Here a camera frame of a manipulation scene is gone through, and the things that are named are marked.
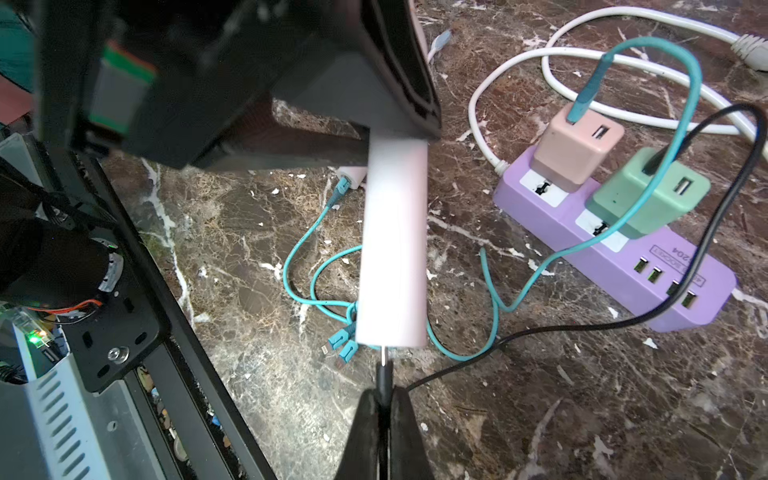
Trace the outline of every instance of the purple power strip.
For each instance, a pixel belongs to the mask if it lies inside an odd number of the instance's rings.
[[[530,182],[528,186],[521,183],[531,170],[535,148],[527,149],[507,169],[496,187],[494,202],[553,250],[589,240],[592,233],[577,225],[576,220],[584,215],[587,199],[600,184],[590,178],[553,207],[531,190]],[[628,240],[618,253],[599,243],[564,259],[627,310],[641,315],[667,298],[670,288],[683,277],[695,250],[692,243],[664,227],[640,239]],[[657,332],[671,332],[707,325],[735,287],[733,271],[707,255],[689,293],[648,326]]]

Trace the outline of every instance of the orange wire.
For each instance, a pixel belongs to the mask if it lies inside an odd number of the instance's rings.
[[[85,300],[84,302],[80,302],[80,303],[78,303],[75,306],[71,306],[69,308],[58,309],[58,310],[46,310],[46,309],[42,309],[42,308],[32,308],[30,306],[28,306],[27,308],[30,309],[30,310],[34,310],[35,312],[46,312],[46,313],[52,313],[54,315],[61,315],[62,313],[73,312],[73,311],[77,310],[78,308],[80,308],[81,306],[88,305],[89,303],[93,303],[96,306],[104,305],[102,302],[92,298],[92,299],[89,299],[89,300]]]

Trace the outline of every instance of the green usb charger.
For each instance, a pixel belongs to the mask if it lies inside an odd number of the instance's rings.
[[[587,210],[607,225],[627,213],[652,178],[643,172],[643,168],[656,152],[651,147],[641,148],[592,194]],[[619,232],[631,239],[653,233],[693,210],[709,190],[708,178],[675,161],[648,202]]]

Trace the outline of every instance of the marble surface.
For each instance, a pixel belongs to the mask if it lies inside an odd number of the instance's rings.
[[[768,34],[763,2],[641,2],[732,31]],[[478,349],[491,304],[477,253],[487,246],[502,296],[531,274],[529,261],[551,251],[500,213],[489,194],[497,177],[474,146],[466,105],[497,65],[544,46],[568,20],[608,6],[589,0],[516,2],[429,0],[418,6],[427,37],[450,28],[434,62],[443,139],[429,151],[429,314],[448,348]],[[637,19],[606,18],[559,45],[606,49],[623,37],[656,35],[685,45],[702,62],[705,82],[732,101],[766,105],[768,74],[736,62],[717,40]],[[676,66],[648,51],[654,61]],[[571,88],[594,62],[554,58]],[[612,68],[599,100],[674,117],[685,90],[628,68]],[[510,70],[482,97],[478,116],[492,148],[513,160],[536,142],[565,100],[544,82],[539,63]],[[278,107],[282,121],[334,130]],[[699,107],[697,118],[713,111]],[[597,173],[604,180],[642,145],[661,146],[669,131],[623,123],[624,139]],[[672,225],[693,241],[703,231],[747,153],[745,140],[700,137],[684,162],[712,190]],[[343,369],[320,347],[339,324],[302,308],[283,292],[282,264],[313,223],[335,181],[331,170],[208,174],[169,170],[113,154],[107,171],[170,288],[279,478],[332,478],[359,394],[372,386],[376,354],[361,349]],[[642,326],[612,333],[530,336],[466,371],[412,393],[436,478],[768,478],[768,201],[761,166],[733,206],[711,253],[733,269],[738,290],[709,326],[659,334]],[[311,273],[330,255],[357,245],[363,191],[348,194],[297,257],[290,278],[308,296]],[[513,255],[510,249],[521,253]],[[359,257],[332,265],[321,298],[356,297]],[[596,323],[629,313],[567,262],[543,277],[500,333],[563,322]],[[644,344],[651,338],[657,348]],[[434,347],[395,353],[396,381],[450,365]]]

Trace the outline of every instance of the charger usb port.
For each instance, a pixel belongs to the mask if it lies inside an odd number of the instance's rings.
[[[608,133],[609,130],[610,128],[606,127],[605,125],[601,125],[600,127],[598,127],[597,130],[594,131],[594,133],[592,134],[592,138],[596,140],[600,140],[603,137],[603,135]]]
[[[683,306],[685,308],[691,308],[694,305],[694,301],[696,300],[697,295],[693,292],[688,292],[688,294],[683,299]]]
[[[634,271],[638,273],[643,273],[643,270],[645,270],[646,265],[648,265],[648,260],[645,260],[643,257],[640,257],[640,261],[637,262],[637,265],[634,266]]]
[[[672,282],[672,285],[667,289],[667,296],[673,296],[677,292],[678,287],[680,287],[678,282]]]
[[[688,190],[692,183],[693,181],[690,178],[683,177],[683,180],[680,180],[674,188],[674,193],[678,195],[685,194],[685,190]]]
[[[658,266],[655,266],[654,271],[651,272],[650,275],[648,276],[648,281],[651,283],[656,283],[656,281],[659,280],[659,277],[661,276],[662,273],[664,273],[663,270]]]

